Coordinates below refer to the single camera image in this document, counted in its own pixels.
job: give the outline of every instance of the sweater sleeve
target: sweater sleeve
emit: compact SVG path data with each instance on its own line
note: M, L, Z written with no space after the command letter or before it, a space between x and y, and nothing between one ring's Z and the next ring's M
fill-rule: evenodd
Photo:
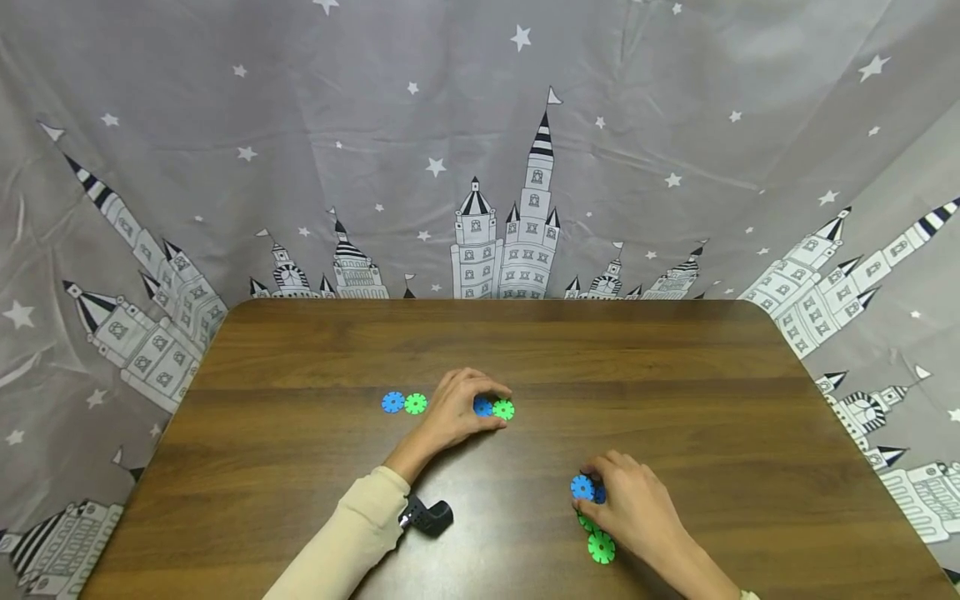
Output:
M397 518L409 493L410 485L386 467L357 479L264 600L349 598L367 571L396 548L403 533Z

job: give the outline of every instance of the gray curtain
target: gray curtain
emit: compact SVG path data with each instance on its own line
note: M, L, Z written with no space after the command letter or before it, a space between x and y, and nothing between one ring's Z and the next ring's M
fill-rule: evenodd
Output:
M251 297L753 302L960 570L958 22L0 4L0 595L76 597Z

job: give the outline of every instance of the hand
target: hand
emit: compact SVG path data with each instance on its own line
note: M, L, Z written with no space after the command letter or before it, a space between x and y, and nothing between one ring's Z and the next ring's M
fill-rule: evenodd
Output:
M670 493L649 467L610 450L591 459L583 472L603 479L607 502L576 499L574 507L676 591L690 600L740 597L740 589L687 533Z
M503 429L507 422L498 417L478 417L473 398L493 393L510 397L510 388L475 369L447 372L430 398L423 421L396 445L384 467L413 485L420 472L438 452L459 444L474 433Z

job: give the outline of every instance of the blue gear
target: blue gear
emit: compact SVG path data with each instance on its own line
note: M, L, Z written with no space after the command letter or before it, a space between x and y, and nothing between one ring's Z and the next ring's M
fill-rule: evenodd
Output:
M380 406L383 407L384 412L398 413L403 410L404 401L406 401L406 398L403 397L403 394L400 392L390 392L383 397L383 401L380 402Z
M489 417L493 414L493 405L486 398L477 396L473 399L473 412L478 417Z
M574 477L573 481L570 482L570 491L573 492L575 498L593 501L593 482L586 475Z

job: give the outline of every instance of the wood grain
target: wood grain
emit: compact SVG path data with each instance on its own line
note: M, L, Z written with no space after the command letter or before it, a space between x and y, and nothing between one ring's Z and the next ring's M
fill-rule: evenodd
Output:
M561 300L233 309L84 598L260 598L417 421L380 398L463 366L510 385L516 417L431 466L418 494L454 525L404 536L357 597L674 597L625 552L587 552L569 480L615 447L765 600L955 598L757 307Z

